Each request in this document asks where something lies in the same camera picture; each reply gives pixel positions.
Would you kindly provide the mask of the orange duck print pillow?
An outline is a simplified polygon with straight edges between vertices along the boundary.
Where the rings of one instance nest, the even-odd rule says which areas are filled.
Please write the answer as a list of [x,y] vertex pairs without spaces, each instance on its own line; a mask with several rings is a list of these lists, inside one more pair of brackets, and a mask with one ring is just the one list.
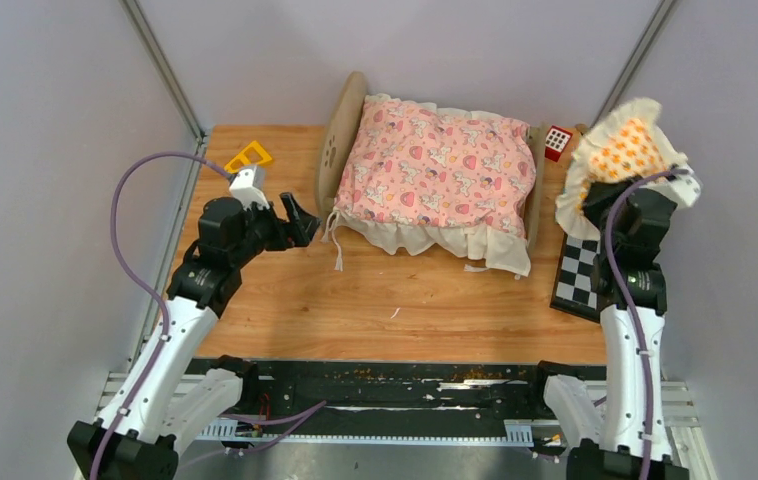
[[595,183],[617,184],[671,169],[692,172],[657,121],[662,105],[651,98],[629,100],[584,134],[571,154],[562,193],[555,201],[557,224],[579,240],[598,240],[601,229],[582,211]]

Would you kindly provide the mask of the pink unicorn drawstring bag blanket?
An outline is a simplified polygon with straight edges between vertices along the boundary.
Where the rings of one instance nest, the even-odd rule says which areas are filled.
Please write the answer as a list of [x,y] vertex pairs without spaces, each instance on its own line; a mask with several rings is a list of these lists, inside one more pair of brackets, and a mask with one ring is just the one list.
[[526,277],[536,180],[527,122],[367,95],[323,235],[347,227],[390,255],[434,245]]

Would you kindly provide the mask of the wooden striped pet bed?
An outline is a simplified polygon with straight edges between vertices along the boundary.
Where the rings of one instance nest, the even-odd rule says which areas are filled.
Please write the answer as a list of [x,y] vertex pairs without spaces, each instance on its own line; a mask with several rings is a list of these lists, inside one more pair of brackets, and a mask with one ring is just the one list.
[[[321,137],[314,198],[316,210],[323,218],[332,211],[343,169],[361,122],[363,102],[367,94],[368,81],[365,74],[352,71],[343,84]],[[546,165],[544,138],[550,127],[552,124],[542,122],[539,126],[531,127],[527,134],[537,171],[534,186],[527,195],[523,211],[527,250],[530,253],[535,249],[540,230]]]

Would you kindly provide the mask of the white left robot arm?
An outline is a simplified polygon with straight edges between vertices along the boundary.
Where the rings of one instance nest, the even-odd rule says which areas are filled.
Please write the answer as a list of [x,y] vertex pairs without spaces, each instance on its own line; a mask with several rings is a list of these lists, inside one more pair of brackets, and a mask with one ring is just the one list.
[[129,375],[90,423],[78,421],[67,444],[89,479],[171,479],[179,458],[217,416],[253,411],[261,400],[258,366],[224,355],[181,399],[177,387],[202,340],[242,284],[241,270],[265,251],[308,246],[321,221],[289,192],[287,217],[271,204],[232,197],[209,201],[198,237],[174,271],[163,311]]

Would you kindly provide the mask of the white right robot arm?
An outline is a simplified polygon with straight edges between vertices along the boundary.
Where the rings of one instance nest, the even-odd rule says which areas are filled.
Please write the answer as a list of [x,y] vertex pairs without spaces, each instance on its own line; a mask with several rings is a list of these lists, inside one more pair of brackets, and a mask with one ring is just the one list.
[[667,312],[666,281],[656,258],[676,203],[647,179],[595,183],[583,211],[600,232],[592,289],[600,302],[606,346],[606,395],[550,375],[526,390],[539,417],[555,414],[568,442],[569,479],[687,479],[673,460],[662,413],[660,350]]

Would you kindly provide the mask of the yellow triangle toy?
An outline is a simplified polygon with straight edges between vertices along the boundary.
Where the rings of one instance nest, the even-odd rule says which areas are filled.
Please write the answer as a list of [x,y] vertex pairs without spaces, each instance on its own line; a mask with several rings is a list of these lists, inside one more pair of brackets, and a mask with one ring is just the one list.
[[273,162],[272,155],[260,142],[253,140],[225,164],[224,170],[234,174],[246,166],[258,165],[266,167]]

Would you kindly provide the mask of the black and silver chessboard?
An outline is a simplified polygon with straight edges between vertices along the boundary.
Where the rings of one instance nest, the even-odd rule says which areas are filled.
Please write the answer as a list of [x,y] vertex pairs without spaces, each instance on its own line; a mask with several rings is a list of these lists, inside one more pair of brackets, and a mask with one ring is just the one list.
[[552,309],[599,323],[598,296],[591,282],[599,252],[598,241],[564,235],[550,300]]

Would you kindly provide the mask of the red white grid block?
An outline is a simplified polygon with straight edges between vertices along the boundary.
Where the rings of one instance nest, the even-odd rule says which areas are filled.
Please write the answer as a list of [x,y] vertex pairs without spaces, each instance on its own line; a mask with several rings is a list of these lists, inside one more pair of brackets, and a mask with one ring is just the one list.
[[567,151],[574,134],[565,128],[552,125],[544,138],[544,157],[558,163]]

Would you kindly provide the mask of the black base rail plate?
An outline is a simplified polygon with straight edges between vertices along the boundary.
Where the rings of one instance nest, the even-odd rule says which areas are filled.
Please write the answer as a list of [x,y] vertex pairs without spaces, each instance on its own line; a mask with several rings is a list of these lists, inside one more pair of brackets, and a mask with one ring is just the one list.
[[601,365],[258,360],[231,412],[284,418],[320,404],[309,436],[497,438],[508,420],[551,420],[551,374],[602,380]]

